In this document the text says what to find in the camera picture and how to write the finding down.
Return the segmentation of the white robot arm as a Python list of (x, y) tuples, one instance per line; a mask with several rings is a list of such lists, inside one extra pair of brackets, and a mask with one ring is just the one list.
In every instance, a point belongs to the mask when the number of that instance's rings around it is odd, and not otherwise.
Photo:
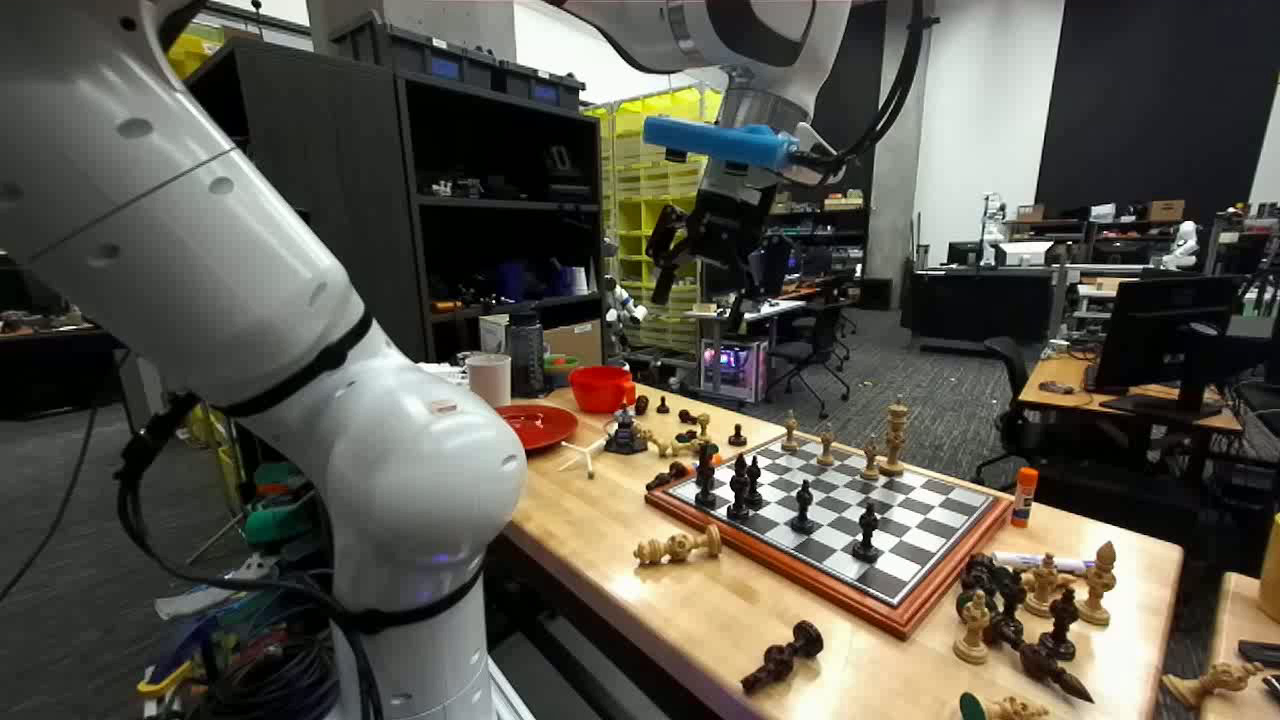
[(396, 346), (348, 269), (195, 105), (195, 0), (0, 0), (0, 248), (284, 451), (331, 529), (331, 720), (502, 720), (483, 556), (514, 424)]

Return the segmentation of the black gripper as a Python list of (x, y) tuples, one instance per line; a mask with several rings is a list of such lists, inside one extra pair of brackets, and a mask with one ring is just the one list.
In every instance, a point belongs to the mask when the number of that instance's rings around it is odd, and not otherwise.
[(656, 264), (652, 298), (663, 302), (671, 296), (675, 269), (687, 257), (721, 264), (742, 292), (754, 292), (750, 257), (761, 248), (770, 208), (774, 197), (742, 199), (707, 188), (695, 190), (687, 210), (663, 203), (650, 236), (650, 261)]

